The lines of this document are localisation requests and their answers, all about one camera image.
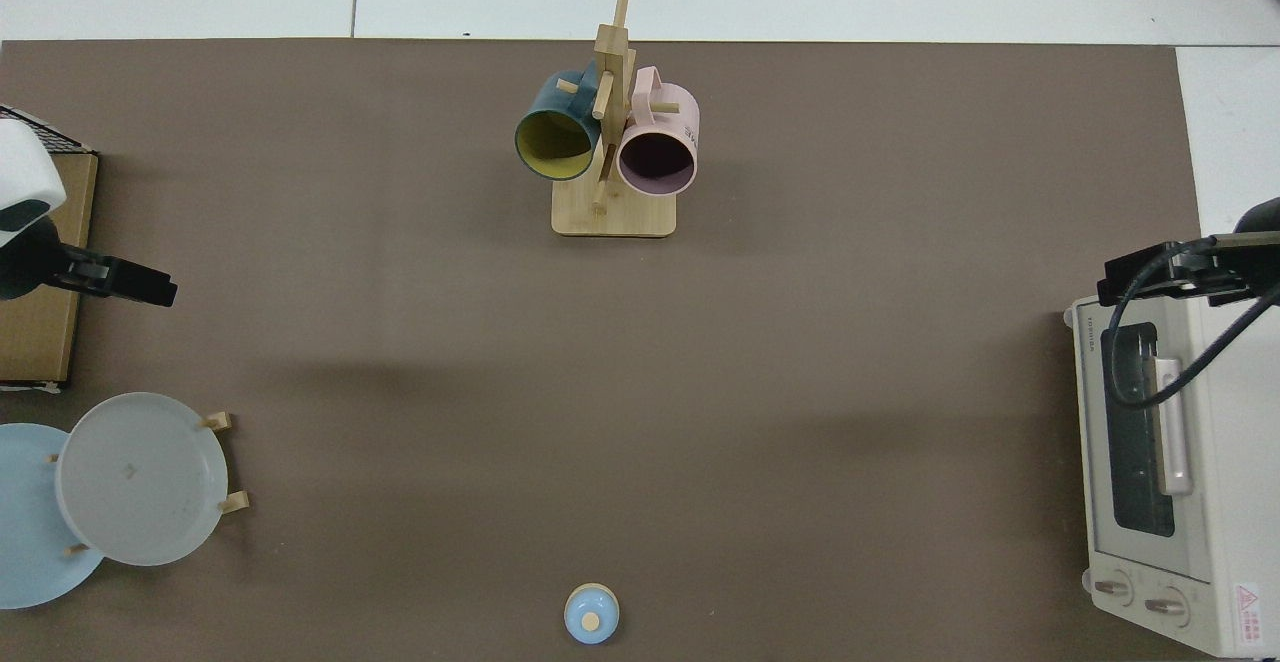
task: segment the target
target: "toaster oven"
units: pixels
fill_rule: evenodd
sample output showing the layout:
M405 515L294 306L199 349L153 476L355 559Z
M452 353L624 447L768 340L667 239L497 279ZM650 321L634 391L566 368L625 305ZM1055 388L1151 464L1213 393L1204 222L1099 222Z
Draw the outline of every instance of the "toaster oven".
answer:
M1097 297L1074 330L1089 567L1102 611L1217 657L1280 656L1280 312L1267 311L1196 380L1146 410L1117 406L1175 379L1247 305L1135 300L1115 334Z

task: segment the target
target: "mug handle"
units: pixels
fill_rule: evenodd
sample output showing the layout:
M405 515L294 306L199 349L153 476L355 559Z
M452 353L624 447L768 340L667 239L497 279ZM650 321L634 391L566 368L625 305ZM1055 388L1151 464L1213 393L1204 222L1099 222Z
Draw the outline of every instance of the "mug handle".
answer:
M636 124L654 124L649 97L659 88L662 88L662 78L658 77L658 68L636 69L636 87L631 92L631 113L636 118Z

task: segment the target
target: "blue mug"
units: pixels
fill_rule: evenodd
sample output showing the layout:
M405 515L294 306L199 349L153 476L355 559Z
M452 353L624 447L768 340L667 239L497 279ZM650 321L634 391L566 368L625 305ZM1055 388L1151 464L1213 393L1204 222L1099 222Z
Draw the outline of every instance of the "blue mug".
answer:
M600 138L600 120L591 117L599 85L595 61L547 78L516 125L516 152L525 166L557 181L585 173Z

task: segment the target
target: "black wire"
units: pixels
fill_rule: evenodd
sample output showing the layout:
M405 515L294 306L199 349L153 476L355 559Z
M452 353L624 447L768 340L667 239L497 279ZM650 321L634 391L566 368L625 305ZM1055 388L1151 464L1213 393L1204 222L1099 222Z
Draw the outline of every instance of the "black wire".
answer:
M1188 383L1196 379L1196 376L1201 374L1204 370L1204 367L1208 366L1208 362L1212 362L1215 357L1220 356L1228 344L1235 342L1235 338L1240 337L1240 333L1243 333L1243 330L1247 329L1248 325L1252 325L1254 321L1257 321L1257 319L1262 316L1262 312L1267 311L1267 307L1271 307L1272 305L1276 305L1276 302L1280 302L1280 284L1276 284L1271 289L1266 289L1266 292L1262 293L1262 296L1252 307L1248 307L1248 310L1244 311L1243 315L1236 318L1236 320L1231 323L1231 325L1226 328L1226 330L1221 335L1219 335L1219 338L1215 339L1212 344L1204 348L1204 352L1202 352L1199 357L1196 357L1196 361L1190 362L1190 365L1188 365L1187 369L1184 369L1183 373L1178 375L1178 379L1166 384L1164 389L1158 391L1156 394L1152 394L1151 397L1143 397L1142 400L1126 400L1124 397L1124 393L1120 391L1120 385L1116 382L1117 344L1115 343L1116 330L1120 329L1120 316L1124 315L1125 307L1128 307L1129 302L1132 302L1134 296L1138 295L1138 289L1142 288L1142 286L1147 282L1147 279L1151 278L1151 275L1155 274L1156 270L1158 270L1161 266L1169 262L1169 260L1172 260L1172 257L1176 257L1179 255L1185 255L1185 254L1197 255L1204 252L1207 251L1207 248L1212 248L1216 243L1217 243L1216 238L1206 237L1192 242L1183 242L1174 247L1166 248L1156 257L1152 257L1152 260L1148 261L1147 265L1143 266L1137 275L1134 275L1133 280L1129 283L1129 287L1125 288L1124 296L1120 298L1120 302L1116 302L1116 309L1114 312L1111 312L1111 324L1107 325L1107 335L1111 338L1111 350L1107 357L1107 365L1110 370L1106 378L1106 384L1103 387L1107 391L1107 397L1111 397L1111 401L1115 402L1117 406L1124 407L1125 410L1146 410L1147 407L1153 407L1156 405L1160 405L1171 398L1172 396L1178 394L1179 392L1181 392L1184 387L1187 387Z

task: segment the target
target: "oven handle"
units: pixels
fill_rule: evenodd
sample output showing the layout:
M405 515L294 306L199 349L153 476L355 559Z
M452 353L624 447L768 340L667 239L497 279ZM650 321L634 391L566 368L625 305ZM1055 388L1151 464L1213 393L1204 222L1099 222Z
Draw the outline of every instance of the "oven handle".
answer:
M1178 379L1183 362L1162 357L1149 359L1147 379L1158 392ZM1161 494L1192 493L1192 471L1187 460L1187 424L1183 417L1183 396L1178 393L1156 407L1156 476Z

